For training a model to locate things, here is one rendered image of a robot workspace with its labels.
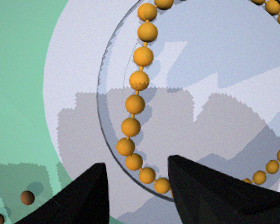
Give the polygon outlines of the pale grey round board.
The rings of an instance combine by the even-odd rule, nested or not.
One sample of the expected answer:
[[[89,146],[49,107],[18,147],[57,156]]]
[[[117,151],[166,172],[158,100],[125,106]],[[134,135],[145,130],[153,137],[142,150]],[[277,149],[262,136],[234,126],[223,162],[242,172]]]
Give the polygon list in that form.
[[[93,164],[108,172],[109,213],[125,224],[183,224],[168,193],[144,184],[117,153],[136,95],[129,76],[144,47],[141,4],[155,0],[68,0],[44,63],[44,113],[56,155],[72,181]],[[168,156],[253,180],[280,151],[280,24],[252,0],[173,0],[152,22],[149,85],[131,137],[141,168],[168,177]],[[280,169],[265,173],[280,192]]]

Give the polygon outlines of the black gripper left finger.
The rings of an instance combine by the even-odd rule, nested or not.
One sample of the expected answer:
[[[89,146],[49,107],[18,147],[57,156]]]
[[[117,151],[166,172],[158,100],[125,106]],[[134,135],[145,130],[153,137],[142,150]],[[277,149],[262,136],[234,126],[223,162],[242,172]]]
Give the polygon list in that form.
[[[99,163],[15,224],[109,224],[109,216],[108,172]]]

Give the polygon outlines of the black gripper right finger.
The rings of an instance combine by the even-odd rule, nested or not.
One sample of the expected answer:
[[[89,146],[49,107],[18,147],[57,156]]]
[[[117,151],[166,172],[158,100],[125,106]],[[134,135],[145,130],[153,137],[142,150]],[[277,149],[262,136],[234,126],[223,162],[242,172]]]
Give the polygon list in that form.
[[[183,224],[280,224],[280,192],[248,184],[180,155],[168,156]]]

